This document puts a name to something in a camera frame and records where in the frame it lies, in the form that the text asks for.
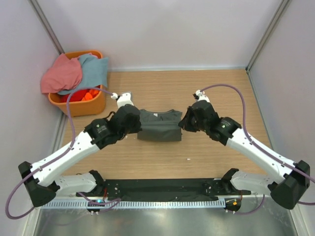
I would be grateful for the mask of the dark grey t shirt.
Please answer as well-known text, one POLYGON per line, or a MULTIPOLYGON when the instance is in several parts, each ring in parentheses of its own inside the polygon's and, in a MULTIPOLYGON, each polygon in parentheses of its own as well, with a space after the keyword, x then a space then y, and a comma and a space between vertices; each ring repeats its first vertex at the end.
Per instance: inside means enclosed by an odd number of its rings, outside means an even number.
POLYGON ((182 130, 178 126, 182 112, 169 110, 167 112, 150 112, 140 110, 141 131, 137 139, 149 142, 180 142, 182 130))

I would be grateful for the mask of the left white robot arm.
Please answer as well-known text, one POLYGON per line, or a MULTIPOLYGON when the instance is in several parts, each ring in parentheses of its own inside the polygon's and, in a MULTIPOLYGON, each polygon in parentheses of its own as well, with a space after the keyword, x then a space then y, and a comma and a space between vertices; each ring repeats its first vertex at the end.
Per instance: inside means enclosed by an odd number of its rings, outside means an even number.
POLYGON ((79 192, 100 196, 104 192, 104 180, 98 171, 73 176, 63 176, 63 172, 83 158, 140 130, 139 109, 124 105, 106 118, 94 119, 74 140, 50 156, 33 164, 21 163, 18 169, 21 176, 27 178, 24 185, 33 206, 41 207, 56 196, 79 192))

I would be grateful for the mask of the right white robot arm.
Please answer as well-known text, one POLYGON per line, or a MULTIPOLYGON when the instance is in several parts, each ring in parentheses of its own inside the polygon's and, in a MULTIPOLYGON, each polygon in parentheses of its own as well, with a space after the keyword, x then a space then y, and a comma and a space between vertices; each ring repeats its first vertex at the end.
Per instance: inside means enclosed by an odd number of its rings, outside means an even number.
POLYGON ((189 106, 178 126, 188 132, 205 132, 210 139, 230 147, 262 168, 266 175, 247 174, 240 170, 226 173, 222 190, 232 195, 238 190, 265 194, 280 206, 294 209, 310 186, 310 166, 295 162, 272 151, 229 117, 219 117, 210 102, 197 101, 189 106))

